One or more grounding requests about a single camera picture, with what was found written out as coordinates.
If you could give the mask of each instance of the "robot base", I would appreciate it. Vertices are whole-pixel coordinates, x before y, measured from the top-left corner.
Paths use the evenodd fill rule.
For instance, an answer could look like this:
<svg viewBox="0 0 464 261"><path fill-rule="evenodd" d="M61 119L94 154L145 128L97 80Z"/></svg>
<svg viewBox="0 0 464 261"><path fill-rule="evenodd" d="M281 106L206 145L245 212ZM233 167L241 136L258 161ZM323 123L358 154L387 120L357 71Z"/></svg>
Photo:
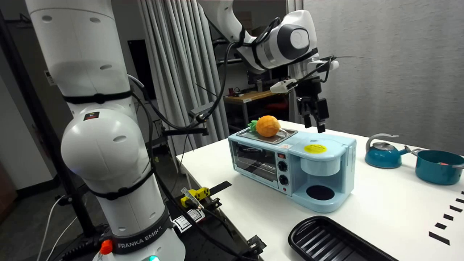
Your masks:
<svg viewBox="0 0 464 261"><path fill-rule="evenodd" d="M97 254L93 261L183 261L186 259L186 246L175 235L174 229L167 229L151 245L130 254Z"/></svg>

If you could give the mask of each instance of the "white table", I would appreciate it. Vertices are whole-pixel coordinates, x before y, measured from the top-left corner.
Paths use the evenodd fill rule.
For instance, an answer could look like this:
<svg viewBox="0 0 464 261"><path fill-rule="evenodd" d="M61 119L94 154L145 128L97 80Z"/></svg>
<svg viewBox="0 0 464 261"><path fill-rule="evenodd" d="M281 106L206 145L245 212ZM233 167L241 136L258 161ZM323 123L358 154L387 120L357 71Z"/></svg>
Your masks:
<svg viewBox="0 0 464 261"><path fill-rule="evenodd" d="M289 122L281 122L281 126L304 129ZM355 186L345 204L326 216L397 259L463 261L464 213L451 210L449 204L464 209L463 203L455 201L464 199L464 181L455 186L423 183L415 175L416 158L410 154L403 157L403 165L397 170L370 167L364 162L367 138L348 136L358 142ZM261 255L264 259L299 259L287 236L296 223L319 213L235 172L226 139L187 152L183 165L204 187L225 180L232 183L232 187L217 194L223 204L220 209L246 239L258 235L267 244ZM454 216L454 220L444 219L445 213ZM435 228L436 222L447 225L447 229ZM448 238L451 245L429 238L429 230Z"/></svg>

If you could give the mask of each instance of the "black tray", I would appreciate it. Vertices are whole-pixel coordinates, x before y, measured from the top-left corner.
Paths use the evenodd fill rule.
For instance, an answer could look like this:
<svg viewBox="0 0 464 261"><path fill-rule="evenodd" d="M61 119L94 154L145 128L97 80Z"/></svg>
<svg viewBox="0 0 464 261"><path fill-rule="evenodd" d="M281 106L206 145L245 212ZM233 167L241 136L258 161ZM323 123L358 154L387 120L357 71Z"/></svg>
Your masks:
<svg viewBox="0 0 464 261"><path fill-rule="evenodd" d="M396 259L325 216L313 216L296 225L289 235L289 244L309 261Z"/></svg>

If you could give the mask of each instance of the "floor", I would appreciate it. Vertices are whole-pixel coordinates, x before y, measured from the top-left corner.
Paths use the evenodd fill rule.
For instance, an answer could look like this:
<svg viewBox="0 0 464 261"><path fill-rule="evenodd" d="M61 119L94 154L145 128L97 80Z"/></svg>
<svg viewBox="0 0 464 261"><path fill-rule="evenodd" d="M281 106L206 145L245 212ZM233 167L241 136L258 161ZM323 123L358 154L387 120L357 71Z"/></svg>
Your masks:
<svg viewBox="0 0 464 261"><path fill-rule="evenodd" d="M157 168L161 174L161 178L164 180L167 187L171 188L171 191L180 191L181 187L186 187L186 175L175 171L171 157L158 157ZM64 190L58 187L16 203L12 213L0 223L0 261L36 259L48 213L57 196L61 194L64 194ZM87 201L87 210L93 223L106 223L106 219L94 196L87 193L83 200ZM74 216L75 215L71 206L58 204L55 207L41 259L46 258L46 254L52 248L55 239L59 236L62 229L74 219ZM64 245L65 242L72 241L80 233L81 228L78 222L74 222L74 225L62 236L58 245Z"/></svg>

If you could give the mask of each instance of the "yellow object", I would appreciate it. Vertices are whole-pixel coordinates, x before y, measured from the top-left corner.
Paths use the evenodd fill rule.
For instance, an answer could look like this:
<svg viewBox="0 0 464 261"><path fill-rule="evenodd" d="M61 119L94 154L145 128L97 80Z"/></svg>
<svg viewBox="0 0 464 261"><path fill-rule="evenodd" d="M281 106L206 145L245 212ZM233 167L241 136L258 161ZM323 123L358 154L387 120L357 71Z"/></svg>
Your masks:
<svg viewBox="0 0 464 261"><path fill-rule="evenodd" d="M280 123L274 116L265 114L258 119L255 128L257 128L258 135L265 136L265 138L273 138L280 130Z"/></svg>
<svg viewBox="0 0 464 261"><path fill-rule="evenodd" d="M188 193L190 193L191 196L194 196L199 201L204 200L206 197L209 197L209 196L212 194L210 190L206 188L206 187L200 187L200 188L197 188L197 190L191 188L191 190L188 190ZM181 204L183 207L187 207L187 201L190 201L190 200L188 200L188 197L186 197L186 196L180 199L180 204Z"/></svg>
<svg viewBox="0 0 464 261"><path fill-rule="evenodd" d="M325 154L328 151L328 148L322 143L310 143L304 146L304 151L307 154Z"/></svg>

